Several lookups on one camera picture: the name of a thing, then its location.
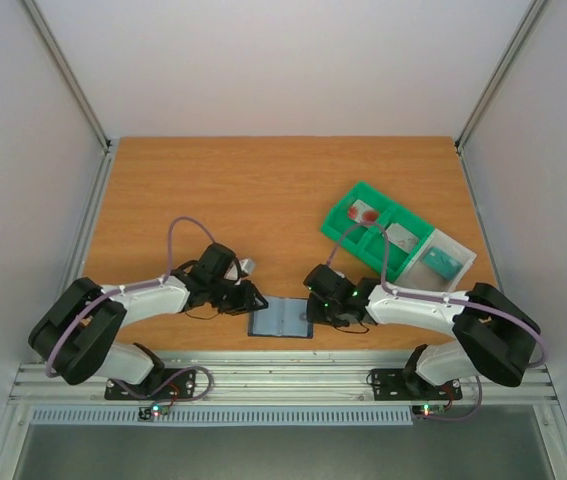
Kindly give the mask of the aluminium frame rail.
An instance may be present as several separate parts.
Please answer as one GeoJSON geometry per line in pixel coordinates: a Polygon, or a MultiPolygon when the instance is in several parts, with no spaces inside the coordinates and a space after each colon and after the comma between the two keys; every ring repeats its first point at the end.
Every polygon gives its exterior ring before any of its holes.
{"type": "MultiPolygon", "coordinates": [[[[399,368],[406,350],[337,351],[161,351],[168,367],[200,365],[214,377],[204,404],[362,405],[373,404],[366,377],[374,368],[399,368]]],[[[9,394],[11,403],[103,404],[102,378],[69,386],[45,376],[40,363],[23,364],[9,394]]]]}

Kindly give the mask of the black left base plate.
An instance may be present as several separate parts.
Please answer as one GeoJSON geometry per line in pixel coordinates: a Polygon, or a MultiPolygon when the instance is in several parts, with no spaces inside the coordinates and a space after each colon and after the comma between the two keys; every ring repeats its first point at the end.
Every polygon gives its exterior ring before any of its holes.
{"type": "Polygon", "coordinates": [[[193,368],[163,368],[152,371],[138,385],[119,380],[108,380],[104,399],[109,401],[167,401],[189,400],[194,396],[196,370],[193,368]]]}

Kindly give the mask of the green teal chip card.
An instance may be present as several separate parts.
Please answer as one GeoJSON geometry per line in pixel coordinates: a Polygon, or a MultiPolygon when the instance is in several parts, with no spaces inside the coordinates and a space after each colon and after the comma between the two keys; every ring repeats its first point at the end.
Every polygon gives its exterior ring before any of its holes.
{"type": "Polygon", "coordinates": [[[421,262],[445,280],[452,280],[463,264],[439,247],[430,247],[421,262]]]}

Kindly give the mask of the grey white card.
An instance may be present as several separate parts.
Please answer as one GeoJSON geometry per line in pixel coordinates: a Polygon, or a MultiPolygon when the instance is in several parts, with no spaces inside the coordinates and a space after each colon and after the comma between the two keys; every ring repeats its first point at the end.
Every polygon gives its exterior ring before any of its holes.
{"type": "Polygon", "coordinates": [[[389,242],[409,254],[420,242],[420,238],[398,223],[391,223],[386,229],[389,242]]]}

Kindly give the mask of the white translucent plastic bin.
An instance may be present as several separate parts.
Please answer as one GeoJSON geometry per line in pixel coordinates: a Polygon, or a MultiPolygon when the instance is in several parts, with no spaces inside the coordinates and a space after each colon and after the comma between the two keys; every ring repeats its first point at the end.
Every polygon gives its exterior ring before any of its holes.
{"type": "Polygon", "coordinates": [[[454,291],[474,263],[475,252],[435,229],[394,281],[408,289],[454,291]]]}

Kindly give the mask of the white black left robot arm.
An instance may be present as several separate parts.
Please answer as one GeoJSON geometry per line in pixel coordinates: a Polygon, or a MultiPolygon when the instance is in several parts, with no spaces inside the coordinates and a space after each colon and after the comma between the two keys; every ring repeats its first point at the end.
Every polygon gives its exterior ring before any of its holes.
{"type": "Polygon", "coordinates": [[[28,344],[45,361],[47,375],[69,385],[99,377],[126,397],[163,397],[181,371],[141,344],[118,343],[122,327],[209,305],[221,315],[249,315],[251,336],[312,337],[306,300],[262,295],[249,279],[251,270],[251,260],[212,243],[199,259],[155,279],[114,286],[79,278],[34,326],[28,344]]]}

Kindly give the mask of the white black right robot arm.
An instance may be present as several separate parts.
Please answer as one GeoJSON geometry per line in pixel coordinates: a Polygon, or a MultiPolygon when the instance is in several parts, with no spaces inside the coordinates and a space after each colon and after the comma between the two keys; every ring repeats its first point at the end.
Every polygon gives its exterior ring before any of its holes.
{"type": "Polygon", "coordinates": [[[401,288],[374,278],[353,283],[328,264],[306,277],[307,318],[334,328],[406,325],[449,337],[441,345],[415,348],[398,375],[399,391],[410,400],[437,398],[444,386],[483,376],[514,388],[533,366],[541,329],[494,286],[433,292],[401,288]]]}

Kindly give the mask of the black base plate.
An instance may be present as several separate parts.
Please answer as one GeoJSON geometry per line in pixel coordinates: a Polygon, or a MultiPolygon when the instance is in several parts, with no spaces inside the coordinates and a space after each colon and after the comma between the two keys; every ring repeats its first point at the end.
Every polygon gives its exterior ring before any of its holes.
{"type": "Polygon", "coordinates": [[[194,396],[196,370],[193,368],[163,368],[152,371],[138,385],[119,380],[108,380],[104,399],[109,401],[167,401],[189,400],[194,396]]]}
{"type": "Polygon", "coordinates": [[[401,369],[376,368],[368,372],[366,383],[375,401],[458,401],[463,399],[457,380],[433,386],[419,376],[406,380],[401,369]]]}

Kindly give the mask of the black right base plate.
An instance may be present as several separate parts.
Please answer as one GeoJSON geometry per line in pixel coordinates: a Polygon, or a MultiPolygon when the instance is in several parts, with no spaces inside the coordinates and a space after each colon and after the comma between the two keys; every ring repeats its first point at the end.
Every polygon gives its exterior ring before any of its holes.
{"type": "Polygon", "coordinates": [[[458,401],[463,399],[457,380],[433,386],[419,376],[406,380],[401,369],[376,368],[368,372],[366,383],[375,401],[458,401]]]}

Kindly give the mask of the white card with red circles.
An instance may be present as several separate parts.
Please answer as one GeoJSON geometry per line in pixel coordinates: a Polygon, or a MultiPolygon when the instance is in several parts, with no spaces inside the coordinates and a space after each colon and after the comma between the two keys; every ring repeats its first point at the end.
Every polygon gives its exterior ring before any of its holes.
{"type": "Polygon", "coordinates": [[[379,212],[361,199],[356,199],[346,211],[347,217],[355,223],[375,222],[379,212]]]}

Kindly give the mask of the green plastic bin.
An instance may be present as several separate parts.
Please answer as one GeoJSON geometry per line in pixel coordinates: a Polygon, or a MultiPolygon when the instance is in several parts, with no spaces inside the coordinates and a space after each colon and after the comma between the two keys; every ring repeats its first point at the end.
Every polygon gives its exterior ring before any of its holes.
{"type": "MultiPolygon", "coordinates": [[[[358,182],[333,206],[327,214],[320,231],[329,239],[338,241],[352,226],[365,221],[376,221],[388,225],[389,214],[398,204],[365,182],[358,182]]],[[[379,233],[376,228],[358,226],[342,241],[341,247],[353,255],[359,255],[367,233],[379,233]]]]}

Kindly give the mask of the dark blue card holder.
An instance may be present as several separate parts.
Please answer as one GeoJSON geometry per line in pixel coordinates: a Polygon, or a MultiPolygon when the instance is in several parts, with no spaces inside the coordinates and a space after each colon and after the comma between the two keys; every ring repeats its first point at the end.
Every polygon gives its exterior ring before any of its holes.
{"type": "Polygon", "coordinates": [[[268,307],[252,312],[247,326],[250,337],[311,339],[314,325],[307,319],[307,300],[266,296],[268,307]]]}

